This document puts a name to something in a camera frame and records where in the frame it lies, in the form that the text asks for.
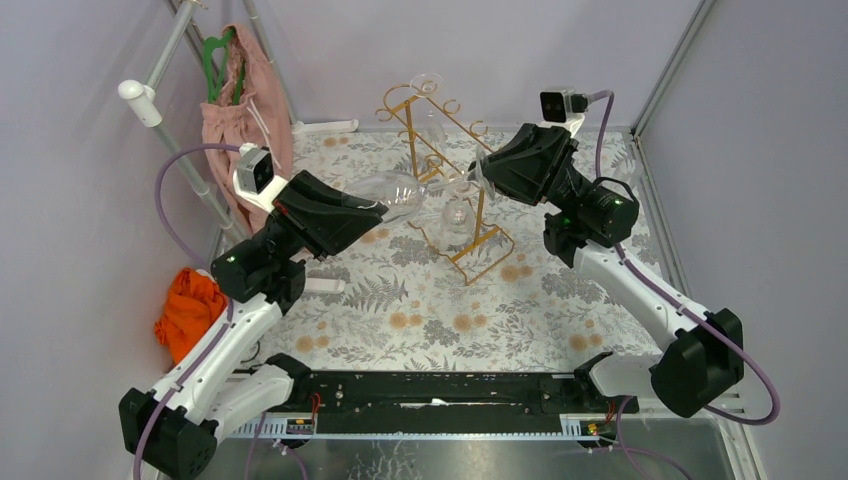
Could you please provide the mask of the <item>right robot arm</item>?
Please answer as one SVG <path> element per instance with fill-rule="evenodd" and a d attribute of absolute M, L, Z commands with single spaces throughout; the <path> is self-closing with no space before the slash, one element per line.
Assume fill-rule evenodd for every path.
<path fill-rule="evenodd" d="M 728 309 L 708 311 L 626 253 L 640 204 L 626 183 L 581 174 L 577 147 L 564 128 L 525 124 L 504 147 L 478 155 L 474 170 L 488 192 L 553 206 L 544 217 L 546 250 L 597 283 L 661 351 L 591 361 L 573 386 L 577 405 L 597 412 L 613 397 L 652 397 L 689 418 L 743 378 L 741 321 Z"/>

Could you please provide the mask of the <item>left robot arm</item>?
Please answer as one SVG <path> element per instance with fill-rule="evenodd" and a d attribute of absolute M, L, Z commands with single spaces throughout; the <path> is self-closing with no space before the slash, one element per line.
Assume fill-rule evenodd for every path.
<path fill-rule="evenodd" d="M 194 479 L 218 444 L 272 406 L 296 411 L 309 401 L 307 380 L 265 365 L 225 386 L 242 356 L 303 294 L 307 250 L 324 260 L 380 225 L 388 207 L 336 190 L 307 171 L 263 183 L 235 180 L 237 193 L 266 213 L 252 237 L 216 258 L 210 273 L 229 302 L 188 355 L 148 391 L 119 403 L 133 479 Z"/>

